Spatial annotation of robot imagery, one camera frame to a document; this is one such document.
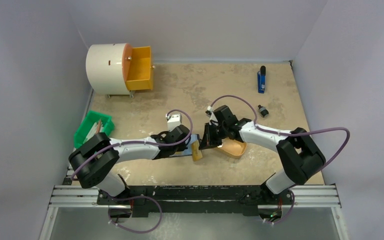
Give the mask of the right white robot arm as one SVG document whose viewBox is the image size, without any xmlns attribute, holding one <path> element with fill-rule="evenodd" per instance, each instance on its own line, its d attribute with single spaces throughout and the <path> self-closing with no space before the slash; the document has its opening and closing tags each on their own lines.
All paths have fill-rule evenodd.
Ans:
<svg viewBox="0 0 384 240">
<path fill-rule="evenodd" d="M 278 153 L 282 169 L 261 184 L 260 196 L 268 204 L 280 198 L 281 192 L 303 185 L 320 171 L 326 158 L 305 129 L 293 131 L 264 127 L 248 118 L 238 119 L 226 105 L 206 110 L 209 121 L 199 149 L 221 146 L 226 139 L 254 144 Z"/>
</svg>

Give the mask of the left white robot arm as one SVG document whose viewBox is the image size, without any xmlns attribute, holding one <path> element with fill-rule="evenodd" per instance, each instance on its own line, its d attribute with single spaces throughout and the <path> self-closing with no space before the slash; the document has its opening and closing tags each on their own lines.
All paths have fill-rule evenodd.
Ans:
<svg viewBox="0 0 384 240">
<path fill-rule="evenodd" d="M 129 199 L 129 189 L 123 177 L 112 172 L 113 167 L 132 160 L 169 158 L 187 148 L 190 136 L 190 130 L 183 124 L 134 140 L 110 138 L 100 132 L 69 155 L 68 161 L 74 171 L 72 177 L 82 188 L 97 187 L 122 205 Z"/>
</svg>

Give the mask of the blue leather card holder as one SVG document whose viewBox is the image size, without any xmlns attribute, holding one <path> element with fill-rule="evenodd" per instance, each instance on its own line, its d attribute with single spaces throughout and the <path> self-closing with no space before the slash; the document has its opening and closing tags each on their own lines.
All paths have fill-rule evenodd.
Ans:
<svg viewBox="0 0 384 240">
<path fill-rule="evenodd" d="M 183 150 L 182 152 L 176 152 L 174 154 L 175 157 L 184 157 L 184 156 L 191 156 L 192 155 L 192 143 L 200 139 L 199 134 L 192 134 L 189 138 L 189 141 L 187 142 L 187 148 Z"/>
</svg>

